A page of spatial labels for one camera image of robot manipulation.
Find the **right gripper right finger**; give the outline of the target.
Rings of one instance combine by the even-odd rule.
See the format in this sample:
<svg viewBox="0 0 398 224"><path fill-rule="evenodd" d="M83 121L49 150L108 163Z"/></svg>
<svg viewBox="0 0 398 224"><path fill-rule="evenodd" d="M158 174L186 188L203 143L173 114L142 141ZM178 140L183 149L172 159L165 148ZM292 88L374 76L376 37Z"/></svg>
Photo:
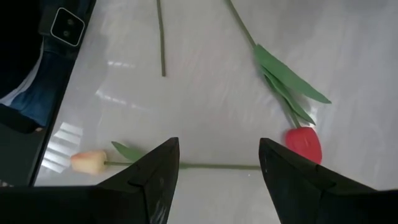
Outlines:
<svg viewBox="0 0 398 224"><path fill-rule="evenodd" d="M262 138L259 162L281 223L397 223L397 191L375 190Z"/></svg>

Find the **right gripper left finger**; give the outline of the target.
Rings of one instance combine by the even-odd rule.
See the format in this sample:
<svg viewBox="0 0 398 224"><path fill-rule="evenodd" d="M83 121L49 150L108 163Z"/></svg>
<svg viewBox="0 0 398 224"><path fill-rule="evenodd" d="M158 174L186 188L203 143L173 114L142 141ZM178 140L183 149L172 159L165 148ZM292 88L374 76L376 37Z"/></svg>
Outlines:
<svg viewBox="0 0 398 224"><path fill-rule="evenodd" d="M1 224L167 223L179 162L170 138L97 185L2 188Z"/></svg>

